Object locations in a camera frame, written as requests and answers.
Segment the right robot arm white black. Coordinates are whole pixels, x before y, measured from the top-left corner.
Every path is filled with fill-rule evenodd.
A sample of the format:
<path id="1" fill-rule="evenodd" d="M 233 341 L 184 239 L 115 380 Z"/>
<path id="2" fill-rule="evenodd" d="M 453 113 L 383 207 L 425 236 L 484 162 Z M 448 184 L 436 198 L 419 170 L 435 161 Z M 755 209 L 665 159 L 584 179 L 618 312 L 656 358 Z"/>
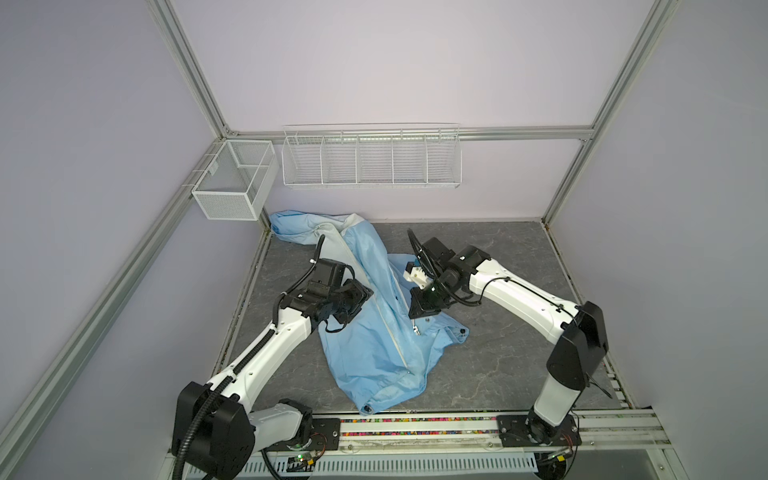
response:
<path id="1" fill-rule="evenodd" d="M 513 274 L 488 253 L 469 246 L 455 253 L 437 239 L 415 249 L 403 277 L 410 289 L 409 317 L 435 316 L 454 304 L 491 301 L 533 327 L 553 350 L 547 378 L 522 428 L 508 432 L 533 445 L 550 445 L 571 429 L 571 410 L 609 351 L 602 309 L 578 305 Z"/>

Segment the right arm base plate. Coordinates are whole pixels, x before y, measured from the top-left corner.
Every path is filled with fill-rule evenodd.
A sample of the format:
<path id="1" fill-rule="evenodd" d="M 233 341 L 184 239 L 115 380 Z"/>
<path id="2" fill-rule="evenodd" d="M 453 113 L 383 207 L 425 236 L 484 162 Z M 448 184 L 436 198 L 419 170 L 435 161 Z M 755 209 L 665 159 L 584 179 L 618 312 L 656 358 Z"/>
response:
<path id="1" fill-rule="evenodd" d="M 556 427 L 529 414 L 502 414 L 496 421 L 503 447 L 576 447 L 582 444 L 572 414 Z"/>

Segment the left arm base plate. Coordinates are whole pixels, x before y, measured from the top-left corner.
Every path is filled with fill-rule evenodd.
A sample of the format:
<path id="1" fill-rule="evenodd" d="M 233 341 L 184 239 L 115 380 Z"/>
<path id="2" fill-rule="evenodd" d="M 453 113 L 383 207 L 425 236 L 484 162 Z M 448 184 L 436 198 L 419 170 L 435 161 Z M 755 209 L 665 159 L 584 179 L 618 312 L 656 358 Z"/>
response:
<path id="1" fill-rule="evenodd" d="M 341 419 L 337 417 L 314 418 L 300 428 L 292 439 L 282 443 L 284 451 L 325 450 L 336 451 L 341 440 Z"/>

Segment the light blue jacket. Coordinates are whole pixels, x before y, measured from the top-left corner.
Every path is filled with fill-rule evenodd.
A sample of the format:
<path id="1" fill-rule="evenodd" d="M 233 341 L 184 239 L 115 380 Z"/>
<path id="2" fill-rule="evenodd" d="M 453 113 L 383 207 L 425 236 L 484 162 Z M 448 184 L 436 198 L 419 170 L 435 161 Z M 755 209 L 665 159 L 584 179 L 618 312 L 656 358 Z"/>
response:
<path id="1" fill-rule="evenodd" d="M 271 215 L 273 234 L 301 245 L 324 241 L 321 255 L 350 265 L 373 295 L 346 327 L 320 332 L 338 387 L 363 415 L 373 415 L 421 395 L 444 350 L 470 333 L 449 315 L 412 320 L 412 283 L 403 274 L 411 254 L 390 254 L 373 225 L 357 214 L 282 211 Z"/>

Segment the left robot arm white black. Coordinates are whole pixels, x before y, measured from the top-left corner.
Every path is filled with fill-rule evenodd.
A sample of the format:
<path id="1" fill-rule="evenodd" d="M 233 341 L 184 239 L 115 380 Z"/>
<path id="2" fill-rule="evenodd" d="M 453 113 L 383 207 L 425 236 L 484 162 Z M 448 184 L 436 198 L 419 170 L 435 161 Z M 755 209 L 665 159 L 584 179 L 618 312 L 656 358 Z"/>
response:
<path id="1" fill-rule="evenodd" d="M 253 405 L 288 355 L 319 324 L 335 319 L 346 326 L 372 294 L 355 279 L 311 282 L 301 291 L 281 293 L 272 322 L 239 357 L 207 382 L 191 382 L 179 394 L 172 478 L 183 478 L 185 467 L 192 465 L 208 479 L 233 479 L 256 450 L 311 445 L 311 408 L 288 399 L 259 411 Z"/>

